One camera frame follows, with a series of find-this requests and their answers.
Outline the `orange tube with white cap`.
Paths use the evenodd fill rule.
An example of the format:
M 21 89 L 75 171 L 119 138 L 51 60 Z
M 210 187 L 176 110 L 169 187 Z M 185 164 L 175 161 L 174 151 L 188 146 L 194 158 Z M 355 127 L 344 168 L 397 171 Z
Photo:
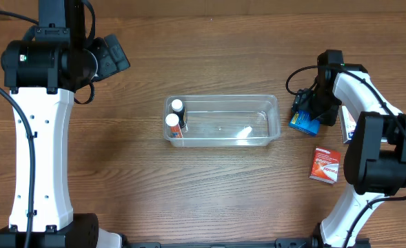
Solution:
M 177 114 L 171 113 L 165 117 L 165 124 L 169 127 L 172 138 L 182 138 L 183 133 L 180 126 L 180 118 Z

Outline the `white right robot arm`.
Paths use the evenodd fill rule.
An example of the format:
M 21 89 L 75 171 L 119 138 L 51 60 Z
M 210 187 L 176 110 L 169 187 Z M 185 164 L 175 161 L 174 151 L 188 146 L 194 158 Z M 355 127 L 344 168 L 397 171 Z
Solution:
M 359 231 L 384 202 L 406 200 L 406 114 L 374 87 L 361 64 L 345 63 L 340 50 L 317 58 L 314 84 L 294 93 L 295 122 L 333 126 L 344 105 L 356 121 L 343 160 L 347 185 L 335 207 L 309 238 L 279 238 L 277 247 L 370 247 Z

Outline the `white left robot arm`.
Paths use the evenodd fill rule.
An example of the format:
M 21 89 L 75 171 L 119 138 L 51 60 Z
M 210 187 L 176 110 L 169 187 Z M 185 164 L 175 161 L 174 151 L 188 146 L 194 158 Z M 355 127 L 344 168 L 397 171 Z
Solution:
M 0 247 L 127 247 L 95 214 L 74 212 L 68 189 L 68 128 L 75 93 L 129 68 L 113 35 L 85 25 L 88 1 L 39 2 L 39 18 L 1 55 L 2 95 L 16 129 L 16 183 Z

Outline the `dark bottle with white cap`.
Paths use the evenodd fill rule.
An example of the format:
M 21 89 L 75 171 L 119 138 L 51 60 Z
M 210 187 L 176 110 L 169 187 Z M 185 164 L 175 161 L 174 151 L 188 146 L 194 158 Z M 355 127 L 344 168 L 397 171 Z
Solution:
M 173 113 L 179 118 L 180 128 L 184 128 L 187 124 L 187 114 L 183 101 L 180 99 L 174 99 L 171 106 Z

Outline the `blue medicine box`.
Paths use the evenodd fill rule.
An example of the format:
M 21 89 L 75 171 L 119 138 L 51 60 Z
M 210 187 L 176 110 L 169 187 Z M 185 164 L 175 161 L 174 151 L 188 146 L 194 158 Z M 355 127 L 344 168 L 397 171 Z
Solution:
M 320 128 L 320 122 L 316 119 L 311 119 L 309 113 L 303 110 L 297 111 L 288 125 L 310 136 L 316 136 Z

